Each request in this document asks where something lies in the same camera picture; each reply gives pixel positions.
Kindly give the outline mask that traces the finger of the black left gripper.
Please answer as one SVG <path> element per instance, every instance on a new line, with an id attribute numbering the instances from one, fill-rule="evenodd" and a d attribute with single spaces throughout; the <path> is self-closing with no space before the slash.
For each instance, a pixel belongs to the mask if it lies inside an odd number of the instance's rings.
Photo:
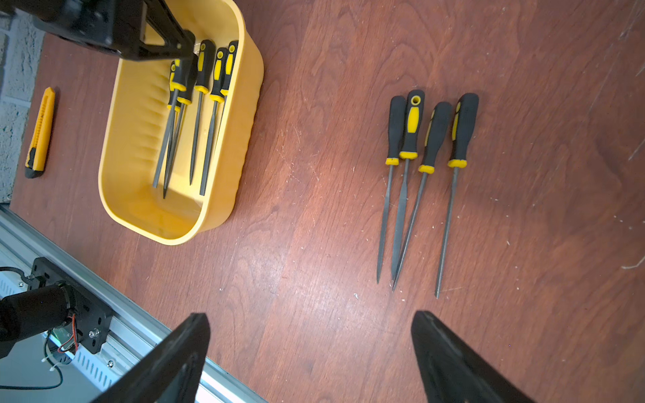
<path id="1" fill-rule="evenodd" d="M 143 60 L 190 60 L 195 36 L 183 30 L 165 1 L 145 0 L 145 21 L 164 42 L 164 45 L 143 43 Z"/>

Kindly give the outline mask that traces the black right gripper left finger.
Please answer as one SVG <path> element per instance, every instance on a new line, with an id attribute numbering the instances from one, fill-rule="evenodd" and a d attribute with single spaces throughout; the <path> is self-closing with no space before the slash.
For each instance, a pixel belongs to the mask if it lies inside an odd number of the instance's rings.
<path id="1" fill-rule="evenodd" d="M 193 402 L 210 338 L 208 317 L 191 314 L 96 402 Z"/>

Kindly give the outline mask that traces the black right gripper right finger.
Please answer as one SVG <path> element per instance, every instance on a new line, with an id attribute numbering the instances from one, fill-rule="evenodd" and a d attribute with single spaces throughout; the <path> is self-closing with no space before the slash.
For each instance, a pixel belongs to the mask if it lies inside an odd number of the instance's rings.
<path id="1" fill-rule="evenodd" d="M 428 311 L 417 311 L 411 334 L 429 402 L 531 402 Z"/>

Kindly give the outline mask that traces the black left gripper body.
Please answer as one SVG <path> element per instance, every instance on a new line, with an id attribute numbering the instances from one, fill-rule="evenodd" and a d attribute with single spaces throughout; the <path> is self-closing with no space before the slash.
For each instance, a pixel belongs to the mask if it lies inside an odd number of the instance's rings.
<path id="1" fill-rule="evenodd" d="M 2 1 L 1 15 L 26 13 L 35 28 L 124 60 L 147 60 L 143 1 Z"/>

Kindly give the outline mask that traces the black yellow file five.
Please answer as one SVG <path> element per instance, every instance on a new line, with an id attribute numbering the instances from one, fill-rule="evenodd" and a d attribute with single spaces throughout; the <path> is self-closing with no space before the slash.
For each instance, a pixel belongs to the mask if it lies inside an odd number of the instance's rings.
<path id="1" fill-rule="evenodd" d="M 213 143 L 215 142 L 214 132 L 215 132 L 215 123 L 217 120 L 218 105 L 221 102 L 223 102 L 223 95 L 221 94 L 223 77 L 225 76 L 225 74 L 223 73 L 223 70 L 224 70 L 223 64 L 224 64 L 224 59 L 226 58 L 227 55 L 228 55 L 227 47 L 218 48 L 214 69 L 213 69 L 213 86 L 210 93 L 210 98 L 213 100 L 213 112 L 212 112 L 211 120 L 209 124 L 208 140 L 207 140 L 207 145 L 206 145 L 206 150 L 204 155 L 203 174 L 202 174 L 202 181 L 200 186 L 201 196 L 204 196 L 206 193 L 206 187 L 208 182 L 208 172 L 209 172 L 210 161 L 211 161 L 212 150 L 213 150 Z"/>

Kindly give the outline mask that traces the yellow plastic tray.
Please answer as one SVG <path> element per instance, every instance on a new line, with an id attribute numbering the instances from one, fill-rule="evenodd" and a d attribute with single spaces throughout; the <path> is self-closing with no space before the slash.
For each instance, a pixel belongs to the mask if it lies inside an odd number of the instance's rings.
<path id="1" fill-rule="evenodd" d="M 223 47 L 238 40 L 230 91 L 218 109 L 206 193 L 200 195 L 213 102 L 203 98 L 197 162 L 189 184 L 198 97 L 186 108 L 166 197 L 165 163 L 157 188 L 156 166 L 169 116 L 169 60 L 121 60 L 107 119 L 98 172 L 100 198 L 117 223 L 165 245 L 180 245 L 222 225 L 230 216 L 245 165 L 260 89 L 261 53 L 232 1 L 171 1 L 179 24 Z"/>

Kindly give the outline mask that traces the black yellow file tool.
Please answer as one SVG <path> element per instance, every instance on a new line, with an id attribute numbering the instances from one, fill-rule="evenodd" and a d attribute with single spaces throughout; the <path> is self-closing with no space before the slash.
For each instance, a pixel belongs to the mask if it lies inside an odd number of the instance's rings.
<path id="1" fill-rule="evenodd" d="M 408 193 L 408 171 L 409 164 L 418 157 L 418 132 L 423 120 L 425 92 L 414 89 L 408 93 L 406 101 L 406 113 L 404 119 L 403 141 L 399 152 L 399 159 L 405 161 L 403 183 L 399 196 L 398 210 L 396 215 L 396 228 L 394 236 L 394 254 L 392 257 L 392 274 L 396 278 L 398 265 L 402 257 L 402 238 L 406 218 L 406 204 Z"/>

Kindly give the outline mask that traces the black yellow file ten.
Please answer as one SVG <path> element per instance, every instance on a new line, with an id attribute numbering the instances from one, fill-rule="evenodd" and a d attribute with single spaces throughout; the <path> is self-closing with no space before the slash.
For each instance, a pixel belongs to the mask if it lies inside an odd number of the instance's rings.
<path id="1" fill-rule="evenodd" d="M 455 118 L 451 132 L 452 152 L 448 161 L 448 167 L 453 170 L 453 179 L 451 183 L 451 193 L 448 202 L 447 218 L 443 232 L 443 242 L 439 258 L 438 276 L 434 295 L 440 297 L 445 260 L 448 249 L 448 239 L 451 227 L 451 218 L 454 209 L 455 197 L 457 193 L 458 176 L 460 169 L 467 166 L 467 149 L 475 132 L 476 117 L 479 108 L 480 97 L 478 94 L 468 92 L 464 94 L 457 103 L 455 109 Z"/>

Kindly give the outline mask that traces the black yellow file six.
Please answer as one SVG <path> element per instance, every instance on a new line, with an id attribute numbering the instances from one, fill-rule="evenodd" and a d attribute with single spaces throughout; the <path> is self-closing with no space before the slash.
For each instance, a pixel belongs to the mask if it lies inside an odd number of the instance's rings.
<path id="1" fill-rule="evenodd" d="M 223 107 L 225 105 L 226 98 L 227 98 L 228 93 L 229 93 L 229 88 L 230 88 L 230 84 L 231 84 L 231 81 L 232 81 L 232 75 L 233 75 L 233 66 L 234 66 L 234 63 L 235 63 L 235 57 L 237 55 L 238 47 L 239 47 L 238 40 L 231 41 L 227 46 L 228 55 L 224 59 L 223 73 L 225 74 L 225 76 L 223 77 L 223 83 L 222 83 L 222 89 L 221 89 L 221 94 L 223 95 L 223 102 L 221 102 L 218 105 L 218 109 L 219 109 L 220 106 Z"/>

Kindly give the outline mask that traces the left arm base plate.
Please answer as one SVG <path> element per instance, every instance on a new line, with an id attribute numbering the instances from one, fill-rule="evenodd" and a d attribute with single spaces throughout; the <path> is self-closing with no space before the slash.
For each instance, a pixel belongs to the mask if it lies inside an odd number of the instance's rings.
<path id="1" fill-rule="evenodd" d="M 72 325 L 76 317 L 77 342 L 91 354 L 98 354 L 107 341 L 114 310 L 79 281 L 45 257 L 34 260 L 34 279 L 29 290 L 56 285 L 65 292 L 64 325 Z"/>

